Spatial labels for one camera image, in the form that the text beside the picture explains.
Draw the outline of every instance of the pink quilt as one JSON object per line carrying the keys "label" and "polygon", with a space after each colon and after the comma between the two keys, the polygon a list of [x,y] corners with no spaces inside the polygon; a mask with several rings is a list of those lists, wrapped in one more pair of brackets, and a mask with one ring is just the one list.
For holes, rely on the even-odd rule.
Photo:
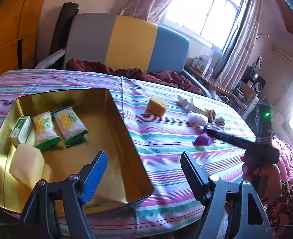
{"label": "pink quilt", "polygon": [[293,185],[293,150],[287,142],[273,138],[273,146],[280,152],[277,164],[282,181],[290,181]]}

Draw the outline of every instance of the blue gripper pad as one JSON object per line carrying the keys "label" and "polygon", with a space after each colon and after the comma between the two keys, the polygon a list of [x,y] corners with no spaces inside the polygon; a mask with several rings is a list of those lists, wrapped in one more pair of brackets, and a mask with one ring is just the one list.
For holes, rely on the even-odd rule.
{"label": "blue gripper pad", "polygon": [[91,172],[83,183],[83,194],[80,198],[80,202],[83,205],[85,205],[93,198],[107,166],[108,156],[106,153],[102,153],[101,157],[98,159],[95,166],[92,168]]}

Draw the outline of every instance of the beige sponge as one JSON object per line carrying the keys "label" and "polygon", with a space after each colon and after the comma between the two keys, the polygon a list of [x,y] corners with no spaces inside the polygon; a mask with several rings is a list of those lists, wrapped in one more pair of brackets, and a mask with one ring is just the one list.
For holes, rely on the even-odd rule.
{"label": "beige sponge", "polygon": [[19,144],[14,153],[9,172],[33,189],[41,179],[45,165],[41,151],[28,144]]}
{"label": "beige sponge", "polygon": [[160,97],[152,95],[149,103],[147,104],[146,110],[153,112],[155,115],[162,117],[166,112],[167,105]]}

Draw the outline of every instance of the striped tablecloth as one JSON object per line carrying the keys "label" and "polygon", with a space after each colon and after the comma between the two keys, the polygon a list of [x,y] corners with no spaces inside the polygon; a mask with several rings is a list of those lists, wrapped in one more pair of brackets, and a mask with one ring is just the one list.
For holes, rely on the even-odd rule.
{"label": "striped tablecloth", "polygon": [[[107,88],[122,115],[127,129],[154,186],[154,193],[135,210],[121,208],[89,221],[97,237],[147,236],[169,232],[201,217],[203,206],[195,201],[181,170],[180,155],[192,153],[209,173],[225,181],[241,177],[239,157],[243,149],[216,140],[210,146],[193,146],[201,129],[187,122],[187,112],[176,104],[178,95],[196,97],[203,105],[226,115],[225,126],[214,126],[228,134],[254,140],[243,119],[229,106],[176,88],[129,80],[99,73],[60,70],[12,70],[0,76],[0,126],[16,98],[54,90]],[[162,118],[145,113],[151,95],[168,104]],[[66,220],[61,219],[67,233]]]}

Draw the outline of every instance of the purple package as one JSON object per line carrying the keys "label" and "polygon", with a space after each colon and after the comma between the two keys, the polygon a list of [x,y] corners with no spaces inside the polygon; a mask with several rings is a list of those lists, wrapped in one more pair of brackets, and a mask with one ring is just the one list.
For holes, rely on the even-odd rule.
{"label": "purple package", "polygon": [[204,126],[202,134],[199,135],[196,140],[193,142],[194,146],[209,146],[215,139],[208,136],[207,133],[207,126]]}

